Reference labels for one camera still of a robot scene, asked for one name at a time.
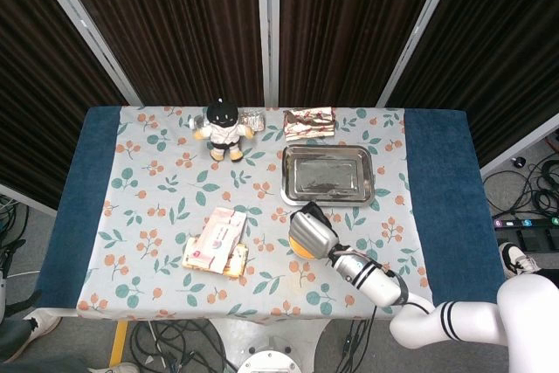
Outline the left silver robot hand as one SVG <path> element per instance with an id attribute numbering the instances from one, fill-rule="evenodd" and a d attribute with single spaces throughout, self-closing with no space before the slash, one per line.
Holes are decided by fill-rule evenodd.
<path id="1" fill-rule="evenodd" d="M 35 291 L 25 300 L 13 304 L 6 303 L 6 285 L 13 255 L 16 250 L 25 244 L 24 239 L 17 239 L 0 252 L 0 323 L 5 317 L 11 317 L 25 309 L 32 307 L 39 299 L 41 292 Z"/>

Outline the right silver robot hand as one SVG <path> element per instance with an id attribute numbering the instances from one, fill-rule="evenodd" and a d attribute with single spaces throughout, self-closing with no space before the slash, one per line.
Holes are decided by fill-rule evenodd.
<path id="1" fill-rule="evenodd" d="M 332 225 L 315 202 L 307 203 L 291 215 L 288 239 L 290 237 L 319 259 L 327 258 L 339 244 Z"/>

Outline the yellow bowl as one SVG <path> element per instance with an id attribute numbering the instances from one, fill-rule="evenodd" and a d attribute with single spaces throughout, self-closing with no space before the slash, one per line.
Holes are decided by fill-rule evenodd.
<path id="1" fill-rule="evenodd" d="M 288 240 L 290 248 L 293 252 L 303 258 L 303 259 L 319 259 L 315 257 L 310 251 L 306 250 L 301 244 L 299 244 L 294 238 L 290 237 Z"/>

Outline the white sneaker with black patch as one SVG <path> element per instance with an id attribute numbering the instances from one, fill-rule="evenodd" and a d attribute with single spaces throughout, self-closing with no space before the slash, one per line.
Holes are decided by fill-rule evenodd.
<path id="1" fill-rule="evenodd" d="M 26 315 L 24 320 L 31 326 L 31 334 L 26 341 L 26 344 L 29 344 L 43 335 L 50 334 L 59 325 L 61 318 L 39 308 Z"/>

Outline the rectangular metal tray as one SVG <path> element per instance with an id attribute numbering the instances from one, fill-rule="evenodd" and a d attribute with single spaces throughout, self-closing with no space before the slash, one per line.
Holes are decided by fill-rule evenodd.
<path id="1" fill-rule="evenodd" d="M 366 206 L 375 198 L 372 157 L 361 146 L 287 146 L 281 171 L 281 196 L 290 205 Z"/>

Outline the pink-white snack package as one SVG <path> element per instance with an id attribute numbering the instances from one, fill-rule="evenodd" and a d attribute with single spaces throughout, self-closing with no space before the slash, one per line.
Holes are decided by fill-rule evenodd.
<path id="1" fill-rule="evenodd" d="M 214 273 L 222 273 L 244 229 L 246 214 L 217 207 L 202 234 L 188 253 L 189 264 Z"/>

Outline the yellow strip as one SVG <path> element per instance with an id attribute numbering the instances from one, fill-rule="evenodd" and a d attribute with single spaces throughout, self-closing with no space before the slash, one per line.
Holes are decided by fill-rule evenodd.
<path id="1" fill-rule="evenodd" d="M 121 363 L 128 331 L 127 321 L 118 321 L 114 332 L 114 341 L 109 360 L 109 366 L 114 367 Z"/>

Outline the white shoe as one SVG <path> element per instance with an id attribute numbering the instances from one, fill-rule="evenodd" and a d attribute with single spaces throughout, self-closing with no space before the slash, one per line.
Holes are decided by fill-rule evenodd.
<path id="1" fill-rule="evenodd" d="M 88 373 L 140 373 L 140 369 L 135 363 L 117 363 L 106 368 L 87 368 L 86 370 Z"/>

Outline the silver foil packet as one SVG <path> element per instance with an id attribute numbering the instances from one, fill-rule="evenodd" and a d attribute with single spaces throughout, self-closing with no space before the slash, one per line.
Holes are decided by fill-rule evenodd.
<path id="1" fill-rule="evenodd" d="M 260 109 L 242 109 L 239 112 L 239 122 L 253 132 L 261 132 L 266 129 L 266 112 Z"/>

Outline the black-headed plush doll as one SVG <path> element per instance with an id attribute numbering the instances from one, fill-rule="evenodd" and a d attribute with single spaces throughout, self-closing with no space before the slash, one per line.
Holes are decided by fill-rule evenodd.
<path id="1" fill-rule="evenodd" d="M 218 99 L 207 107 L 208 124 L 194 132 L 197 140 L 208 139 L 212 145 L 211 158 L 216 162 L 224 160 L 225 152 L 229 152 L 232 162 L 239 162 L 244 154 L 239 147 L 240 138 L 251 139 L 254 131 L 239 122 L 238 107 L 227 100 Z"/>

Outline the blue table cover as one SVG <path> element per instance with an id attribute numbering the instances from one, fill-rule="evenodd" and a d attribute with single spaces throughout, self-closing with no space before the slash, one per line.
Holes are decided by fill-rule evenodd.
<path id="1" fill-rule="evenodd" d="M 66 177 L 36 289 L 36 308 L 75 309 L 107 191 L 117 106 L 92 107 Z M 504 274 L 466 114 L 404 112 L 413 214 L 435 303 L 494 303 Z"/>

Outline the floral tablecloth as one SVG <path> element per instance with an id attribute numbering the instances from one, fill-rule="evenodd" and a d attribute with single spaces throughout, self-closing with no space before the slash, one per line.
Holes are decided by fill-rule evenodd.
<path id="1" fill-rule="evenodd" d="M 210 144 L 187 122 L 198 107 L 124 107 L 112 168 L 77 313 L 98 319 L 221 318 L 268 323 L 358 318 L 372 304 L 325 260 L 293 254 L 292 207 L 281 195 L 286 146 L 283 113 L 266 110 L 266 127 L 243 140 L 243 160 L 215 162 Z M 333 144 L 371 153 L 374 198 L 363 207 L 326 208 L 341 242 L 432 297 L 411 207 L 404 111 L 338 108 Z M 243 212 L 244 273 L 229 279 L 183 266 L 188 240 L 217 207 Z"/>

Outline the brown fabric divider panel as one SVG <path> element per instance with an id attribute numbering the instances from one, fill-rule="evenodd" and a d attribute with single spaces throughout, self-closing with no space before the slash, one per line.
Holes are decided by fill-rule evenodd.
<path id="1" fill-rule="evenodd" d="M 259 0 L 79 1 L 143 104 L 264 104 Z"/>
<path id="2" fill-rule="evenodd" d="M 559 114 L 559 0 L 439 0 L 387 100 L 467 115 L 487 165 Z"/>
<path id="3" fill-rule="evenodd" d="M 0 0 L 0 184 L 57 209 L 87 111 L 125 102 L 56 0 Z"/>
<path id="4" fill-rule="evenodd" d="M 279 105 L 373 107 L 426 0 L 279 1 Z"/>

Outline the black power strip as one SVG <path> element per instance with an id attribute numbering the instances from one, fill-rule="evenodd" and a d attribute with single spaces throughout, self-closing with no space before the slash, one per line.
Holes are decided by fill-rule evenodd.
<path id="1" fill-rule="evenodd" d="M 559 218 L 495 219 L 495 229 L 559 229 Z"/>

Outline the white table pedestal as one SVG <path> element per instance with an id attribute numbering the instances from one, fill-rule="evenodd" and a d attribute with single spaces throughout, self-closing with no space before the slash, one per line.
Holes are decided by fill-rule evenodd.
<path id="1" fill-rule="evenodd" d="M 237 373 L 248 345 L 270 336 L 287 340 L 300 360 L 302 373 L 314 373 L 314 356 L 328 320 L 288 320 L 271 324 L 233 319 L 212 319 L 211 324 L 222 339 L 226 358 Z"/>

